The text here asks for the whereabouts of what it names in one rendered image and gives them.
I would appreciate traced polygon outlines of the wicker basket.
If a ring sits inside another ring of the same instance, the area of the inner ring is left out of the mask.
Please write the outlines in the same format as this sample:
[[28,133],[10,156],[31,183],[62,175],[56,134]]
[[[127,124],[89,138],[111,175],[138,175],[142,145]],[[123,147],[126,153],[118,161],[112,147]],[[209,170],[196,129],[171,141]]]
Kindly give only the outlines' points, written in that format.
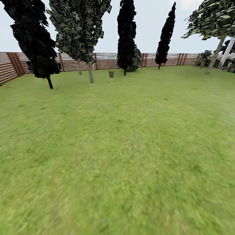
[[109,77],[110,77],[110,78],[113,78],[113,77],[114,77],[114,71],[110,71],[110,72],[109,72]]

